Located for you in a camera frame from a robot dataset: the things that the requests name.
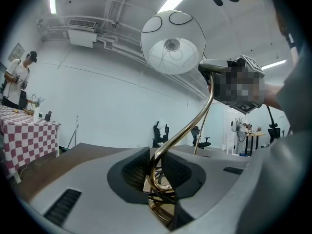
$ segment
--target red and white checkered table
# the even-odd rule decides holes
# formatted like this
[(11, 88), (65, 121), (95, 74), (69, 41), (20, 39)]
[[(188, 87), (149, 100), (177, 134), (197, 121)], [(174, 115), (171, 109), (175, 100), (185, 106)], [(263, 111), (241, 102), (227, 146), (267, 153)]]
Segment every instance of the red and white checkered table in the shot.
[(51, 152), (59, 153), (59, 123), (39, 119), (23, 110), (14, 113), (12, 108), (0, 106), (0, 123), (4, 139), (4, 156), (10, 174), (22, 165)]

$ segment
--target ceiling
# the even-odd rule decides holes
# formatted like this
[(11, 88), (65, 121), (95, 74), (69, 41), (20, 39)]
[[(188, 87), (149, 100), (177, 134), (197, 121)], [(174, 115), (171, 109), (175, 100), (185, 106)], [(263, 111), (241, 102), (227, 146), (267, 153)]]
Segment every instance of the ceiling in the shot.
[[(57, 14), (52, 15), (49, 0), (39, 0), (36, 9), (38, 30), (45, 40), (68, 39), (69, 19), (98, 23), (99, 34), (117, 37), (118, 43), (144, 62), (140, 49), (140, 32), (147, 20), (154, 16), (166, 0), (56, 0)], [(218, 7), (213, 0), (184, 0), (176, 10), (192, 15), (205, 34), (208, 59), (236, 59), (240, 54), (254, 58), (260, 66), (286, 59), (286, 63), (266, 69), (266, 82), (282, 84), (293, 68), (286, 40), (279, 32), (275, 9), (271, 0), (223, 0)], [(115, 29), (112, 22), (118, 21)], [(206, 84), (194, 69), (177, 76), (199, 91)]]

